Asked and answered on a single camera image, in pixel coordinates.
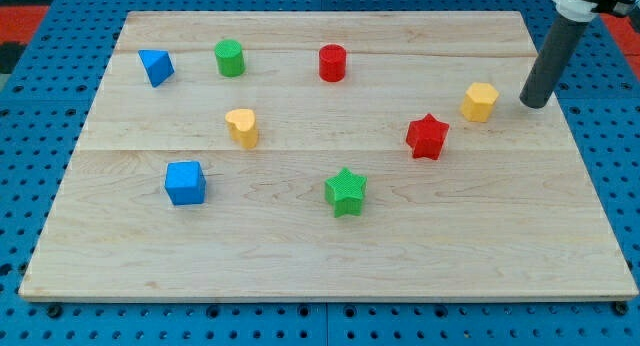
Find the black white robot arm end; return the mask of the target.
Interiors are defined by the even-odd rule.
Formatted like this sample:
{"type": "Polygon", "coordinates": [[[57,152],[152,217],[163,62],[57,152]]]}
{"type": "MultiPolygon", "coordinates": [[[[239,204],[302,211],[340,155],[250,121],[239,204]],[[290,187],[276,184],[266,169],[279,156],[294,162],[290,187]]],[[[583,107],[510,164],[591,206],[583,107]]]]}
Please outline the black white robot arm end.
{"type": "Polygon", "coordinates": [[[552,0],[556,11],[574,22],[588,23],[597,14],[628,18],[631,27],[639,32],[639,0],[552,0]]]}

